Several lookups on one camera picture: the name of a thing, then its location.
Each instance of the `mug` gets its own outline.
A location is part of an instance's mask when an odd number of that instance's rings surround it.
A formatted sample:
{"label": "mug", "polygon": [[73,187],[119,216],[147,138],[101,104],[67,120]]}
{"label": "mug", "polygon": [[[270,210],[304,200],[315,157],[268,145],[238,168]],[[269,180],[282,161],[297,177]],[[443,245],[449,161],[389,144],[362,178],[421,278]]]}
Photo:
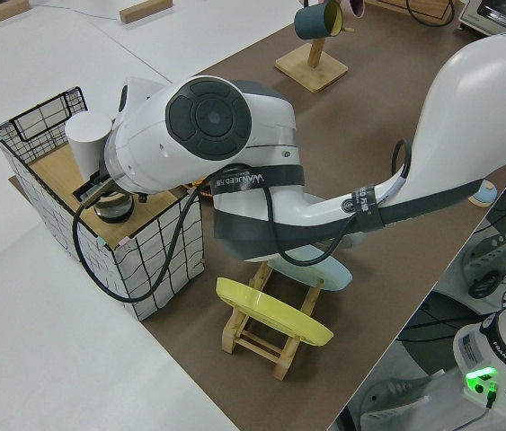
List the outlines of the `mug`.
{"label": "mug", "polygon": [[326,0],[323,3],[308,5],[295,15],[295,31],[299,38],[321,39],[336,36],[342,30],[342,9],[336,0]]}

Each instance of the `white cup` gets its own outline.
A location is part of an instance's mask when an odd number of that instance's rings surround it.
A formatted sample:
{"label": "white cup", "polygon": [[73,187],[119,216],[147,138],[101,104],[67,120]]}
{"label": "white cup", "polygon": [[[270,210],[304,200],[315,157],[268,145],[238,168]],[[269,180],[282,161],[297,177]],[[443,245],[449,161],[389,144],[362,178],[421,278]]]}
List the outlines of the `white cup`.
{"label": "white cup", "polygon": [[65,123],[65,135],[83,180],[88,181],[99,171],[99,159],[111,127],[109,117],[89,110],[75,114]]}

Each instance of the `black circular cap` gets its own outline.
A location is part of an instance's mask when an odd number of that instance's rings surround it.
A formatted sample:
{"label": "black circular cap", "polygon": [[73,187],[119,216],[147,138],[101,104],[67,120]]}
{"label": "black circular cap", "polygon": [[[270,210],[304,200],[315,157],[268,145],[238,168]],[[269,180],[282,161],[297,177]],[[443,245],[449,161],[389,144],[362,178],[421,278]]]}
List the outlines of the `black circular cap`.
{"label": "black circular cap", "polygon": [[197,106],[197,127],[209,136],[223,136],[233,126],[233,112],[220,99],[206,99]]}
{"label": "black circular cap", "polygon": [[240,152],[251,134],[251,112],[231,84],[197,77],[183,85],[166,106],[171,137],[206,160],[225,160]]}

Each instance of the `black grid pattern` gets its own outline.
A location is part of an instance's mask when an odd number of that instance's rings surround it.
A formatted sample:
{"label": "black grid pattern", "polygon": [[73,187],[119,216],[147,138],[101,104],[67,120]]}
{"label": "black grid pattern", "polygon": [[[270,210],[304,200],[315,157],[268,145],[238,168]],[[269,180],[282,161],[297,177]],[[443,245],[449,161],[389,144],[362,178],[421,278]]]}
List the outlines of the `black grid pattern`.
{"label": "black grid pattern", "polygon": [[[65,122],[83,110],[86,104],[76,87],[0,125],[0,147],[27,198],[51,234],[74,259],[77,259],[71,234],[74,212],[36,175],[29,163],[63,145],[67,141]],[[161,271],[187,199],[188,196],[178,199],[115,250],[81,222],[81,248],[94,274],[119,295],[136,297],[147,292]],[[197,199],[183,223],[164,281],[152,297],[140,303],[124,304],[125,308],[143,320],[164,307],[189,280],[204,270],[203,252],[200,201]]]}

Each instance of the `velcro strap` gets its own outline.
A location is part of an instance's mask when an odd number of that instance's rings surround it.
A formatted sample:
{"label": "velcro strap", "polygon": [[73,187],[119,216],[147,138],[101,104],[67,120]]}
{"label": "velcro strap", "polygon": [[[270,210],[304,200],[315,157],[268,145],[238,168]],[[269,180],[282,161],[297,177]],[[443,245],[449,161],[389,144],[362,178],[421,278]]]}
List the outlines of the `velcro strap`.
{"label": "velcro strap", "polygon": [[342,210],[354,213],[361,232],[369,232],[385,227],[378,211],[374,186],[361,187],[342,202]]}
{"label": "velcro strap", "polygon": [[224,172],[210,183],[213,195],[220,195],[265,187],[304,186],[305,174],[299,164],[260,166]]}

